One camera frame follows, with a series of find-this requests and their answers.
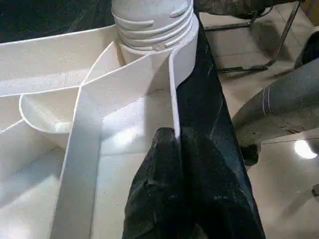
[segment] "gloved hand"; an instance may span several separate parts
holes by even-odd
[[[122,239],[187,239],[190,219],[179,145],[173,129],[160,128],[132,181]]]

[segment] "metal chair leg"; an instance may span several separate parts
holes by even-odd
[[[207,26],[204,28],[204,30],[205,31],[221,31],[221,30],[230,30],[230,29],[241,28],[241,27],[250,27],[257,19],[257,16],[258,16],[258,11],[256,11],[254,17],[247,22],[234,23],[234,24],[228,24],[228,25],[222,25],[222,26]]]
[[[278,55],[285,43],[285,40],[287,38],[287,35],[288,35],[288,32],[293,24],[293,21],[295,19],[295,16],[297,14],[297,11],[299,9],[301,5],[301,2],[298,1],[292,12],[290,13],[290,16],[289,16],[289,19],[286,23],[286,26],[284,28],[284,31],[282,33],[282,36],[281,36],[281,41],[280,41],[280,44],[276,50],[276,53],[275,55],[272,57],[272,59],[267,62],[266,64],[259,64],[259,65],[254,65],[254,66],[251,66],[251,67],[248,67],[248,68],[244,68],[242,66],[237,66],[237,67],[227,67],[227,68],[222,68],[222,69],[219,69],[217,70],[219,73],[225,73],[225,72],[247,72],[247,71],[265,71],[265,70],[268,70],[269,67],[271,67],[276,61],[277,61],[277,58],[278,58]],[[253,19],[251,19],[248,23],[237,23],[237,24],[231,24],[231,25],[226,25],[226,26],[221,26],[221,27],[211,27],[209,28],[208,30],[206,31],[213,31],[213,30],[226,30],[226,29],[234,29],[234,28],[239,28],[239,27],[250,27],[256,20],[257,18],[257,13],[256,15],[254,16]]]

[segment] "plastic compartment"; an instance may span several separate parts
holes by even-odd
[[[43,239],[58,196],[64,150],[23,120],[0,137],[0,238]]]
[[[79,86],[124,65],[116,38],[111,26],[0,44],[1,239],[49,237]]]
[[[0,238],[121,237],[155,131],[179,137],[193,22],[173,52],[131,51],[114,26],[0,45]]]
[[[193,25],[173,52],[143,56],[80,87],[51,239],[121,238],[129,187],[154,133],[173,127],[179,139],[175,90],[194,67],[196,17]]]

